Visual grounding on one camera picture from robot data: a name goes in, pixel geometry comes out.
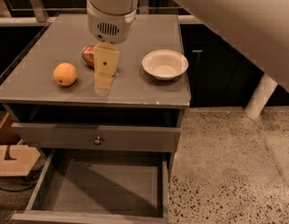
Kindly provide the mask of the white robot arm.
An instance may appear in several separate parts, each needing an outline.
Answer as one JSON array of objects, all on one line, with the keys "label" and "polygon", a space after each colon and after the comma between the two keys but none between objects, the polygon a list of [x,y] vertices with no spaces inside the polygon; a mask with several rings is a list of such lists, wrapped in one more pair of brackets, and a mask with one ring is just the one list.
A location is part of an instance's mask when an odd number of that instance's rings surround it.
[{"label": "white robot arm", "polygon": [[[289,0],[173,0],[289,92]],[[138,0],[87,0],[89,30],[124,42]]]}]

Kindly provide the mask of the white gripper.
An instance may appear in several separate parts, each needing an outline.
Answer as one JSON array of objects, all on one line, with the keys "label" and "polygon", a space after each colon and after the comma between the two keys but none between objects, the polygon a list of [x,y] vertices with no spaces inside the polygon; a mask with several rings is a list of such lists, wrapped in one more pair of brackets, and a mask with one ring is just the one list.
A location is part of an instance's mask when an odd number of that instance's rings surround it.
[{"label": "white gripper", "polygon": [[89,31],[97,40],[104,41],[93,50],[94,89],[100,96],[107,96],[111,90],[120,54],[114,44],[128,38],[136,7],[136,0],[87,0]]}]

